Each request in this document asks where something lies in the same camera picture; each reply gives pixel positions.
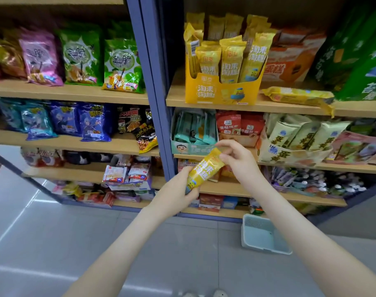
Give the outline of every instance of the plastic basket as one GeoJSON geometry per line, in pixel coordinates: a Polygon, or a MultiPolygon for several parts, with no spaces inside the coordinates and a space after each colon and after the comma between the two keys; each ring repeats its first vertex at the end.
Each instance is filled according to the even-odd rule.
{"type": "Polygon", "coordinates": [[[243,216],[241,245],[257,251],[292,254],[292,250],[269,219],[251,214],[243,216]]]}

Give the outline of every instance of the floor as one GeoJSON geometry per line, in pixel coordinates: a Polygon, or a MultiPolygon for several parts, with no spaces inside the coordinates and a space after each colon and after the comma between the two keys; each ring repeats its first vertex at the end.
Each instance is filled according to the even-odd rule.
{"type": "MultiPolygon", "coordinates": [[[[0,148],[20,169],[13,147],[0,148]]],[[[0,169],[0,297],[61,296],[135,213],[60,205],[0,169]]],[[[376,273],[376,241],[332,237],[376,273]]],[[[292,254],[240,245],[240,224],[173,217],[146,243],[120,296],[324,296],[292,254]]]]}

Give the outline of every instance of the right hand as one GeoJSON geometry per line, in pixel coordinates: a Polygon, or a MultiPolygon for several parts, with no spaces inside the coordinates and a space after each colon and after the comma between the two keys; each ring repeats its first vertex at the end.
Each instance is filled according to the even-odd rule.
{"type": "Polygon", "coordinates": [[[228,147],[220,154],[220,159],[231,167],[237,180],[249,189],[257,181],[265,180],[252,153],[235,140],[220,140],[218,147],[228,147]]]}

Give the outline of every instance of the green snack bag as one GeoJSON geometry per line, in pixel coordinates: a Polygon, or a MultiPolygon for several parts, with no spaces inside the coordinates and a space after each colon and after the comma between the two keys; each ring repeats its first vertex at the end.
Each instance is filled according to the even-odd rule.
{"type": "Polygon", "coordinates": [[[66,84],[102,85],[101,29],[81,23],[71,23],[69,26],[60,31],[66,84]]]}
{"type": "Polygon", "coordinates": [[[135,40],[106,39],[104,59],[103,89],[144,93],[144,77],[135,40]]]}

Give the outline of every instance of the forearm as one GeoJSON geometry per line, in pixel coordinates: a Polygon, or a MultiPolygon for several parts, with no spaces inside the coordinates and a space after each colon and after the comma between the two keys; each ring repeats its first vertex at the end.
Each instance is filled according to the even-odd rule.
{"type": "Polygon", "coordinates": [[[252,182],[249,191],[326,296],[376,296],[376,275],[311,224],[269,183],[252,182]]]}
{"type": "Polygon", "coordinates": [[[163,222],[142,209],[113,244],[74,282],[64,297],[117,296],[142,246],[163,222]]]}

